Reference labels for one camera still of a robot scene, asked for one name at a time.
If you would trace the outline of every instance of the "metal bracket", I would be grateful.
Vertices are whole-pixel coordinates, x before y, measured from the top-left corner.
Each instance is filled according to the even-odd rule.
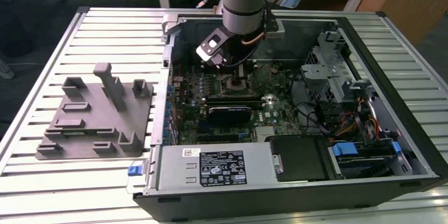
[[[166,14],[162,18],[162,31],[165,35],[170,35],[174,32],[179,31],[179,15],[178,14]]]
[[[343,84],[345,99],[353,98],[354,92],[367,89],[370,85],[371,85],[370,80],[346,81]]]
[[[285,172],[281,155],[273,155],[274,169],[277,174]]]
[[[147,171],[147,189],[158,189],[158,176],[159,176],[159,166],[161,166],[161,158],[162,158],[162,146],[157,145],[151,148],[151,159],[149,163]]]
[[[346,44],[345,37],[337,31],[327,31],[322,33],[318,38],[319,44],[322,47],[331,48],[334,50],[339,50],[341,47]]]
[[[277,30],[267,31],[266,32],[266,39],[283,39],[283,36],[286,34],[286,27],[283,25],[283,22],[277,19]]]
[[[327,67],[326,65],[303,65],[302,72],[305,77],[311,80],[322,80],[341,76],[337,67]]]

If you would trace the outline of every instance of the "power supply label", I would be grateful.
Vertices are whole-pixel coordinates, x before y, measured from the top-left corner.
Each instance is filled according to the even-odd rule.
[[[247,184],[243,151],[201,153],[202,186]]]

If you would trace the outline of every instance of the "slotted metal table surface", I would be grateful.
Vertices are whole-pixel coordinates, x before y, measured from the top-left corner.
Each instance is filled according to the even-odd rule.
[[[37,147],[63,97],[67,77],[99,82],[97,62],[111,62],[122,82],[145,78],[158,92],[167,13],[211,10],[91,8],[78,13],[0,143],[2,223],[157,223],[127,192],[127,169],[139,158],[39,161]],[[373,13],[278,11],[282,16],[346,16],[439,151],[448,160],[447,85],[387,18]],[[355,62],[362,76],[362,66]],[[158,108],[151,109],[150,118]],[[153,131],[149,120],[147,132]],[[448,187],[405,195],[378,207],[198,221],[198,223],[443,223]]]

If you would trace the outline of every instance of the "gray carpet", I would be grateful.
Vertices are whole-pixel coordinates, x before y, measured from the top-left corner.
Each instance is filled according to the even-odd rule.
[[[201,0],[171,0],[174,8],[194,8]],[[218,0],[210,1],[211,7]],[[9,129],[29,92],[39,77],[79,6],[93,7],[159,7],[159,0],[0,0],[0,12],[15,12],[34,42],[34,51],[21,58],[0,56],[9,64],[42,65],[11,66],[17,77],[0,79],[0,138]],[[418,49],[439,74],[448,81],[448,16],[446,16]]]

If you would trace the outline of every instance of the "motherboard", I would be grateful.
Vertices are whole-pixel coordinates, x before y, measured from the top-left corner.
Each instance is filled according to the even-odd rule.
[[[281,63],[253,62],[254,71],[235,83],[233,74],[193,66],[175,77],[179,143],[265,142],[270,135],[299,135],[298,119],[289,94],[294,70]],[[238,108],[223,122],[207,115]]]

